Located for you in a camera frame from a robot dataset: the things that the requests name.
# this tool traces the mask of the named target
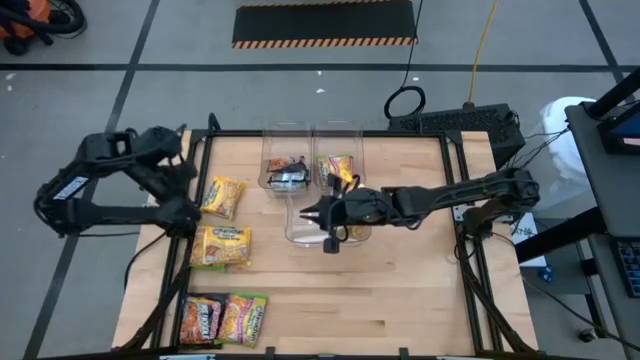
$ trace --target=black and yellow striped mat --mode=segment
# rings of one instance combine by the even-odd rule
[[[236,11],[232,47],[406,46],[413,34],[410,0],[248,5]]]

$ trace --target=wooden tabletop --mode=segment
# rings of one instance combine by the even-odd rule
[[[486,133],[463,133],[463,139],[470,176],[495,171]],[[280,354],[395,355],[399,347],[408,347],[412,355],[473,354],[449,210],[432,213],[417,231],[376,227],[369,240],[343,247],[337,255],[299,248],[284,235],[283,200],[270,198],[257,183],[261,151],[261,138],[220,137],[213,142],[209,179],[215,175],[247,182],[233,225],[252,228],[251,265],[230,267],[227,273],[194,270],[189,290],[270,296],[256,348],[225,345],[217,352],[263,353],[275,346]],[[369,187],[445,184],[437,139],[365,138],[364,153]],[[202,223],[229,224],[208,215]],[[509,237],[506,225],[494,230]],[[161,232],[143,226],[137,248]],[[168,246],[168,239],[160,242],[133,265],[114,346],[126,342],[156,305]],[[513,247],[491,238],[484,248],[497,307],[525,342],[537,347]],[[478,308],[485,348],[490,349],[479,303]],[[171,305],[167,311],[162,345],[169,344],[174,310]]]

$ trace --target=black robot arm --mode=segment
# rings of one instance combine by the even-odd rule
[[[345,191],[340,190],[337,177],[331,176],[330,181],[334,184],[334,194],[322,196],[317,204],[301,211],[302,218],[314,221],[328,232],[324,241],[326,253],[340,251],[340,242],[346,239],[336,237],[336,228],[342,226],[393,225],[415,230],[432,211],[488,200],[463,214],[464,232],[476,235],[490,227],[496,218],[520,216],[540,200],[538,184],[528,171],[521,169],[506,169],[433,189],[409,186],[383,187],[376,191],[356,186],[352,191]]]
[[[38,217],[60,237],[79,234],[94,225],[154,224],[170,236],[187,236],[200,218],[187,196],[187,184],[197,175],[193,164],[171,159],[182,150],[182,126],[91,134],[84,138],[73,161],[42,185],[34,201]],[[169,159],[168,165],[158,165]],[[98,206],[74,197],[94,179],[123,171],[151,194],[157,207]]]

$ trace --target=plastic container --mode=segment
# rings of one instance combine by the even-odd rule
[[[272,122],[264,126],[258,184],[271,196],[285,198],[308,191],[313,176],[312,134],[311,126],[303,122]],[[283,177],[277,171],[271,171],[274,169],[272,161],[276,159],[303,163],[307,174]]]
[[[298,246],[322,246],[324,239],[327,237],[327,232],[320,230],[318,224],[300,217],[300,210],[316,204],[318,200],[320,200],[321,195],[321,189],[317,186],[312,186],[304,195],[290,196],[286,199],[287,218],[285,235],[288,240]],[[360,226],[358,228],[358,237],[349,236],[349,239],[341,245],[357,245],[369,239],[371,236],[371,227]]]
[[[328,158],[352,156],[351,175],[359,175],[360,183],[366,182],[362,125],[350,121],[316,122],[313,132],[313,181],[323,193],[330,191],[326,182]]]
[[[312,154],[314,156],[311,171],[313,184],[305,194],[288,196],[286,199],[285,235],[287,239],[303,247],[322,246],[327,237],[327,232],[320,230],[316,223],[300,218],[300,210],[316,204],[322,195],[329,195],[332,191],[323,181],[319,160],[326,160],[327,157],[351,156],[351,174],[359,175],[361,183],[364,183],[366,179],[362,126],[349,121],[316,122],[313,131]],[[342,245],[360,244],[371,236],[370,226],[351,227],[348,231],[349,238]]]

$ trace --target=gray floor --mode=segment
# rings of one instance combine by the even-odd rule
[[[402,64],[409,52],[402,47],[231,49],[234,9],[259,1],[79,2],[89,21],[82,36],[56,39],[51,47],[36,41],[20,58],[0,49],[0,163],[5,169],[0,177],[5,194],[0,218],[5,236],[5,250],[0,253],[3,359],[25,355],[64,246],[64,240],[36,219],[31,202],[39,185],[68,163],[86,134],[103,131],[109,119],[118,129],[143,130],[156,124],[177,127],[181,123],[204,127],[211,111],[226,129],[260,128],[274,119],[341,118],[383,129],[382,106],[400,85],[403,73],[357,67],[327,71],[321,64]],[[580,1],[502,1],[481,61],[496,66],[481,68],[476,104],[507,102],[520,113],[526,133],[537,124],[538,112],[546,103],[569,95],[598,97],[615,84],[615,73],[639,65],[636,44],[640,25],[636,17],[640,3],[588,0],[588,4],[615,60],[625,67],[618,69],[607,62]],[[155,14],[149,13],[156,5]],[[433,66],[412,72],[409,83],[424,88],[426,111],[456,108],[466,100],[469,65],[490,6],[490,0],[425,0],[414,63]],[[145,28],[147,15],[152,21],[150,31],[142,52],[136,54],[136,44],[143,44],[138,34]],[[62,71],[55,64],[69,67]],[[102,71],[97,71],[83,64],[113,66],[99,65],[95,68]],[[131,71],[145,64],[186,67]],[[212,66],[188,67],[194,64]],[[225,67],[234,64],[255,67],[251,71]],[[318,65],[291,71],[287,66],[267,69],[260,64]],[[446,72],[439,71],[440,65],[464,66]],[[398,99],[392,112],[407,112],[414,106],[415,99],[407,96]],[[136,189],[126,178],[113,177],[99,183],[94,200],[140,204],[145,195]],[[82,239],[78,243],[58,301],[52,304],[55,308],[39,356],[109,349],[120,310],[124,267],[134,246],[135,236]],[[561,310],[549,310],[556,309],[550,300],[530,295],[541,349],[553,354],[619,358],[616,344],[576,341],[573,334],[581,324],[569,321],[570,315]],[[566,300],[584,309],[580,299]],[[27,354],[37,353],[37,340],[33,339]]]

